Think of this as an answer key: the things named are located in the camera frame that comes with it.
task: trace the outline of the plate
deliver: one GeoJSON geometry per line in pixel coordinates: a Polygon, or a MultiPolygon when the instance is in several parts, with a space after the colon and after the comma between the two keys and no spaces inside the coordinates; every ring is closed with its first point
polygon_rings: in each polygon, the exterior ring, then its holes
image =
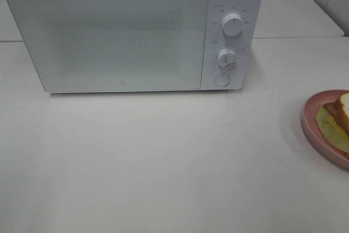
{"type": "Polygon", "coordinates": [[[348,92],[349,90],[333,89],[316,93],[305,102],[302,112],[302,128],[312,146],[323,156],[345,169],[349,169],[349,159],[323,138],[315,117],[323,104],[335,102],[340,95],[348,92]]]}

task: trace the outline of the microwave window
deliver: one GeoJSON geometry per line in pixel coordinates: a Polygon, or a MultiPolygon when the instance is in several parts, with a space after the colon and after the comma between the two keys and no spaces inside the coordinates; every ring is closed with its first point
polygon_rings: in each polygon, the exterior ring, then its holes
{"type": "Polygon", "coordinates": [[[207,0],[11,0],[45,90],[200,89],[207,0]]]}

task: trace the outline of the microwave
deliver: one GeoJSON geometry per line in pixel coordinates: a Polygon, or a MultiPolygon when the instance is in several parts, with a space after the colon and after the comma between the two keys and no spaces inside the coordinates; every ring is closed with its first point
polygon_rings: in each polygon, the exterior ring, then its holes
{"type": "Polygon", "coordinates": [[[261,0],[7,0],[45,91],[240,89],[261,0]]]}

